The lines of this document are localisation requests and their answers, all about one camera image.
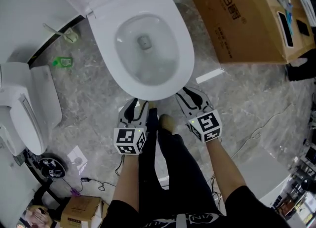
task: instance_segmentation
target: white marker cube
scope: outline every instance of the white marker cube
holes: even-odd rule
[[[120,154],[139,155],[146,135],[144,128],[115,128],[113,140]]]
[[[189,120],[190,130],[205,143],[222,135],[222,121],[218,111],[213,110]]]

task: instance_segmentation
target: marble floor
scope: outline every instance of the marble floor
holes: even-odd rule
[[[220,65],[192,0],[181,0],[177,6],[195,49],[195,68],[188,86],[206,92],[218,109],[224,125],[222,145],[229,155],[234,156],[236,164],[250,157],[254,147],[262,146],[289,168],[307,134],[313,81],[290,83],[284,77],[283,66]],[[32,67],[50,65],[63,119],[54,129],[47,151],[59,155],[66,162],[68,172],[65,180],[79,190],[81,177],[116,184],[115,169],[120,163],[120,155],[113,146],[113,128],[119,108],[131,96],[116,84],[109,73],[88,20],[77,24],[74,30],[80,35],[79,41],[70,44],[59,38],[36,59]],[[73,57],[74,66],[69,69],[52,67],[57,56]],[[220,75],[197,84],[197,77],[218,68],[222,71]],[[176,132],[183,136],[187,148],[209,180],[212,168],[206,147],[188,131],[175,97],[161,100],[157,106],[159,114],[167,113],[176,119]],[[86,160],[68,157],[76,146]],[[161,184],[167,185],[167,169],[159,148],[156,171]],[[98,186],[97,182],[84,183],[82,194],[100,196],[110,202],[114,187],[107,185],[102,192]],[[69,186],[62,180],[56,180],[51,188],[58,196],[71,194]]]

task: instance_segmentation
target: toilet brush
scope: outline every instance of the toilet brush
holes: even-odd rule
[[[58,35],[60,35],[60,36],[63,36],[63,38],[64,38],[66,41],[70,42],[70,43],[75,43],[75,42],[78,40],[78,38],[79,38],[78,34],[75,33],[74,30],[71,29],[71,28],[68,28],[68,29],[65,31],[65,33],[60,33],[60,32],[58,32],[58,31],[54,30],[53,28],[51,28],[50,26],[48,26],[46,23],[43,23],[43,26],[44,26],[44,28],[47,29],[48,31],[50,31],[50,32],[52,32],[52,33],[55,33],[55,34],[58,34]]]

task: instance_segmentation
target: small cardboard box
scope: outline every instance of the small cardboard box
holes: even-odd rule
[[[107,211],[99,197],[73,196],[61,215],[62,228],[98,228]]]

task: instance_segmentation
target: black shirt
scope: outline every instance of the black shirt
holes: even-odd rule
[[[279,214],[262,204],[246,186],[236,189],[227,198],[227,216],[216,213],[184,213],[161,217],[140,225],[138,212],[122,201],[111,202],[101,228],[223,228],[223,227],[277,227],[289,228]]]

